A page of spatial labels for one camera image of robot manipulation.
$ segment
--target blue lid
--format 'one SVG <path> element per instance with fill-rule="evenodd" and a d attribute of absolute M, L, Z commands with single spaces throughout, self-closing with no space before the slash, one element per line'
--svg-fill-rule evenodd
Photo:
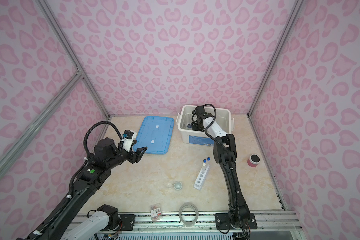
<path fill-rule="evenodd" d="M 137 133 L 137 142 L 133 150 L 148 147 L 145 153 L 166 154 L 171 142 L 174 122 L 173 118 L 145 117 Z"/>

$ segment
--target marble tabletop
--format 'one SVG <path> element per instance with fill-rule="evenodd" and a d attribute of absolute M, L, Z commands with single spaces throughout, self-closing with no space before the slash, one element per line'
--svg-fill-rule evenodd
<path fill-rule="evenodd" d="M 177 115 L 160 115 L 176 119 Z M 261 159 L 257 167 L 250 167 L 251 154 L 261 156 L 246 115 L 232 114 L 235 119 L 237 147 L 236 170 L 241 191 L 250 210 L 281 209 L 266 165 Z M 114 123 L 121 133 L 124 130 L 139 132 L 144 116 L 116 116 Z M 118 142 L 116 132 L 108 127 L 105 137 Z M 193 187 L 203 163 L 211 157 L 210 171 L 201 190 Z M 184 202 L 192 202 L 199 211 L 228 210 L 228 191 L 220 166 L 214 161 L 213 147 L 187 144 L 175 124 L 169 150 L 164 155 L 144 154 L 140 162 L 128 161 L 111 170 L 112 175 L 86 202 L 80 212 L 88 212 L 103 204 L 119 212 L 149 212 L 150 205 L 161 204 L 163 212 L 176 212 Z M 181 190 L 168 188 L 180 181 Z"/>

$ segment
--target pink patterned wall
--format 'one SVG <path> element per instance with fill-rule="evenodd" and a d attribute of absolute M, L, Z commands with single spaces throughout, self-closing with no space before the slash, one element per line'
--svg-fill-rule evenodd
<path fill-rule="evenodd" d="M 0 157 L 73 72 L 32 0 L 0 1 Z"/>
<path fill-rule="evenodd" d="M 88 89 L 79 82 L 0 181 L 0 240 L 27 236 L 61 201 L 72 174 L 84 162 L 85 133 L 102 120 Z M 89 136 L 89 149 L 100 130 Z"/>
<path fill-rule="evenodd" d="M 310 0 L 254 123 L 308 239 L 360 239 L 360 1 Z"/>
<path fill-rule="evenodd" d="M 111 114 L 247 113 L 294 0 L 54 0 Z"/>

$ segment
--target blue label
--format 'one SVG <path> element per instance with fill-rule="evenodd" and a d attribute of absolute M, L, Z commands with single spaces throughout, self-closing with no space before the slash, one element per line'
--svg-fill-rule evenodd
<path fill-rule="evenodd" d="M 209 137 L 189 136 L 189 143 L 213 147 L 213 140 Z"/>

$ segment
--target pink candle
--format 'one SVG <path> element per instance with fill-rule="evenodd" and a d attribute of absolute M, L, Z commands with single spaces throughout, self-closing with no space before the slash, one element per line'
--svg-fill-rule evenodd
<path fill-rule="evenodd" d="M 255 167 L 259 164 L 260 162 L 260 157 L 257 156 L 256 154 L 252 154 L 249 158 L 248 158 L 248 165 L 251 167 Z"/>

